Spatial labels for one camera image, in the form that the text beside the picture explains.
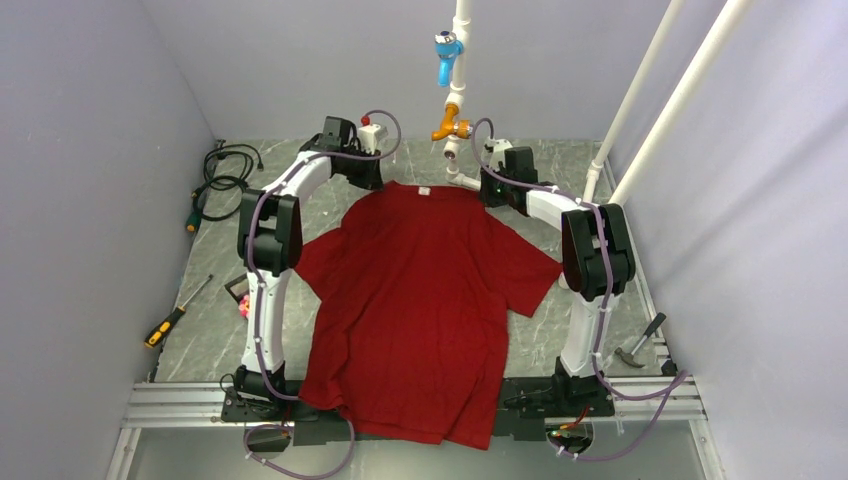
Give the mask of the yellow handled screwdriver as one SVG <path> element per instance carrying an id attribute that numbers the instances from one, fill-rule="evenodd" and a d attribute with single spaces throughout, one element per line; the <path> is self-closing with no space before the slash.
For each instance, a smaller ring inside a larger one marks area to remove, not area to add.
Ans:
<path id="1" fill-rule="evenodd" d="M 200 292 L 203 291 L 213 278 L 214 275 L 209 274 L 181 304 L 178 304 L 168 316 L 154 326 L 145 336 L 143 345 L 147 348 L 154 348 L 160 345 L 170 335 L 179 320 L 185 315 L 188 305 Z"/>

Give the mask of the pink flower brooch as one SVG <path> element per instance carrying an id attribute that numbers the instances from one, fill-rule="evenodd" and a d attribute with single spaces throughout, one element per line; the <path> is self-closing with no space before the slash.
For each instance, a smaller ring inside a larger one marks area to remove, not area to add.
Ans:
<path id="1" fill-rule="evenodd" d="M 248 295 L 243 296 L 238 305 L 239 313 L 245 319 L 248 318 L 250 312 L 250 297 Z"/>

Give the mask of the claw hammer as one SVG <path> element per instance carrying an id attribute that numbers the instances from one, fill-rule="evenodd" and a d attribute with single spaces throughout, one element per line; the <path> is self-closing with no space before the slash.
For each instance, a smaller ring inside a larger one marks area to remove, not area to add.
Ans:
<path id="1" fill-rule="evenodd" d="M 638 352 L 644 346 L 644 344 L 654 335 L 654 333 L 662 326 L 662 324 L 667 319 L 667 315 L 663 312 L 658 312 L 651 322 L 648 324 L 646 329 L 643 331 L 639 340 L 629 349 L 624 350 L 622 347 L 618 347 L 614 354 L 615 356 L 621 360 L 625 365 L 634 369 L 642 369 L 645 367 L 643 363 L 640 363 L 636 358 Z"/>

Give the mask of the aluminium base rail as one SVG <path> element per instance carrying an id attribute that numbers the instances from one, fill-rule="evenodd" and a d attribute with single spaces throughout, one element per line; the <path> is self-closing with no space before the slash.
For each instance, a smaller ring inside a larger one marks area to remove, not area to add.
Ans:
<path id="1" fill-rule="evenodd" d="M 614 408 L 608 421 L 618 434 L 629 423 L 650 420 L 679 421 L 689 426 L 700 467 L 709 479 L 727 474 L 708 426 L 708 416 L 695 379 L 686 377 L 679 385 L 661 376 L 613 377 Z M 134 385 L 121 423 L 119 438 L 107 471 L 110 479 L 129 476 L 141 433 L 145 429 L 236 428 L 250 430 L 264 424 L 283 424 L 294 431 L 303 445 L 345 441 L 346 423 L 336 417 L 322 419 L 309 407 L 283 408 L 261 417 L 237 398 L 231 382 L 142 382 Z"/>

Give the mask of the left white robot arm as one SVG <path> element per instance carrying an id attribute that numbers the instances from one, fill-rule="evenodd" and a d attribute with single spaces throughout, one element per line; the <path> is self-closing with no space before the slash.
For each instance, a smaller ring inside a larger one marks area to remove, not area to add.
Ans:
<path id="1" fill-rule="evenodd" d="M 380 145 L 387 135 L 368 117 L 356 126 L 328 116 L 277 179 L 242 195 L 237 252 L 247 269 L 249 311 L 234 389 L 261 419 L 279 417 L 296 398 L 286 390 L 282 323 L 286 289 L 304 247 L 302 204 L 335 176 L 365 190 L 381 189 Z"/>

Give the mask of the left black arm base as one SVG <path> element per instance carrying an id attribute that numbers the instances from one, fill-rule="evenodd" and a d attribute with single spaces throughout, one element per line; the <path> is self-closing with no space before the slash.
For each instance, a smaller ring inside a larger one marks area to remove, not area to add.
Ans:
<path id="1" fill-rule="evenodd" d="M 281 452 L 289 446 L 323 446 L 350 440 L 347 422 L 335 411 L 322 411 L 299 400 L 270 392 L 260 374 L 243 367 L 220 377 L 224 392 L 220 419 L 243 424 L 252 433 L 248 445 L 261 452 Z"/>

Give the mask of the orange valve tap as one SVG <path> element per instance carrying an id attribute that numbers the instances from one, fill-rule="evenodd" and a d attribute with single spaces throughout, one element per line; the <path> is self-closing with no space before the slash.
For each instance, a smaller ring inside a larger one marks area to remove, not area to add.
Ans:
<path id="1" fill-rule="evenodd" d="M 456 103 L 448 102 L 445 105 L 444 116 L 438 128 L 431 133 L 430 139 L 434 142 L 446 139 L 449 136 L 469 139 L 473 130 L 472 122 L 468 119 L 461 118 L 460 106 Z"/>

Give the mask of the red t-shirt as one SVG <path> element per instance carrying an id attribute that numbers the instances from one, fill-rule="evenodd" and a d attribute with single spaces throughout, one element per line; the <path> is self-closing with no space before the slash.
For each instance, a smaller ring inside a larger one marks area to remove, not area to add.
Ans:
<path id="1" fill-rule="evenodd" d="M 300 397 L 362 433 L 485 450 L 508 316 L 532 316 L 560 270 L 472 191 L 391 182 L 303 249 L 320 305 Z"/>

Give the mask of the white PVC pipe frame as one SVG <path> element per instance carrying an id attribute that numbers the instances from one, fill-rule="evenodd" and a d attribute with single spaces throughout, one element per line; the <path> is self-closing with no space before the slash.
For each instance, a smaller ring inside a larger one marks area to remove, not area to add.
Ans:
<path id="1" fill-rule="evenodd" d="M 722 1 L 467 1 L 463 115 L 524 139 L 639 148 Z"/>

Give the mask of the black rectangular frame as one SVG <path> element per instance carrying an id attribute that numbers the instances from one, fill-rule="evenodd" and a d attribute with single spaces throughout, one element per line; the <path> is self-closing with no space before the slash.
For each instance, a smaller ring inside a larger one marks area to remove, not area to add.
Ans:
<path id="1" fill-rule="evenodd" d="M 246 273 L 243 273 L 224 284 L 224 290 L 237 303 L 240 304 L 249 296 L 250 288 Z"/>

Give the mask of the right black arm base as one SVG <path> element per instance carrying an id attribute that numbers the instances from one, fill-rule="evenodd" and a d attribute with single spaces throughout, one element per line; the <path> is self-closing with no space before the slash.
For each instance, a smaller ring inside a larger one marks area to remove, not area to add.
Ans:
<path id="1" fill-rule="evenodd" d="M 592 421 L 614 415 L 611 394 L 594 377 L 512 377 L 501 385 L 493 435 L 580 455 L 593 443 Z"/>

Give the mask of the blue valve tap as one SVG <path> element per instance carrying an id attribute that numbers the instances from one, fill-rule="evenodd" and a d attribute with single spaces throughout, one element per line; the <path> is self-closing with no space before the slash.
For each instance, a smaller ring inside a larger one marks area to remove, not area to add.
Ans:
<path id="1" fill-rule="evenodd" d="M 450 85 L 455 62 L 463 53 L 464 45 L 455 32 L 442 30 L 434 36 L 434 50 L 439 58 L 437 83 L 445 88 Z"/>

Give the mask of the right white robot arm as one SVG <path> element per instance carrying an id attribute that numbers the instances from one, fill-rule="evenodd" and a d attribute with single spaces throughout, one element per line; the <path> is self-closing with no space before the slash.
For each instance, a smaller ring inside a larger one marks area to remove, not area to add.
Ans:
<path id="1" fill-rule="evenodd" d="M 492 155 L 497 167 L 481 169 L 480 198 L 488 206 L 508 205 L 561 233 L 563 278 L 574 294 L 569 334 L 559 361 L 570 377 L 551 388 L 557 411 L 574 415 L 590 399 L 579 378 L 602 366 L 606 321 L 636 273 L 636 261 L 622 207 L 596 205 L 538 181 L 533 151 L 510 147 Z"/>

